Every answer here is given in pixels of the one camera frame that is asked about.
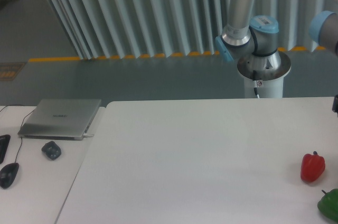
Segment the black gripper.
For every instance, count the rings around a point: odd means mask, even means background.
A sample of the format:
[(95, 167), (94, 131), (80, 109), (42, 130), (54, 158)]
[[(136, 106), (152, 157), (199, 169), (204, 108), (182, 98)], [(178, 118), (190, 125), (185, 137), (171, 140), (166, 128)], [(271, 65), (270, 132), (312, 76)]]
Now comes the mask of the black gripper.
[(338, 95), (334, 96), (333, 104), (332, 104), (332, 111), (338, 114)]

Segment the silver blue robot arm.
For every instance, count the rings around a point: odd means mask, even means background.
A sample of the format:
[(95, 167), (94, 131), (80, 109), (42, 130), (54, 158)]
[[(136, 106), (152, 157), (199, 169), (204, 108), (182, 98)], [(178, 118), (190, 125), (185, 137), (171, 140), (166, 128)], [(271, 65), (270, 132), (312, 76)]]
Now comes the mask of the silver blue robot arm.
[[(225, 61), (237, 62), (245, 98), (282, 98), (290, 58), (277, 48), (279, 24), (267, 15), (251, 17), (255, 0), (230, 0), (227, 24), (215, 38)], [(309, 26), (313, 41), (337, 56), (337, 13), (323, 11)]]

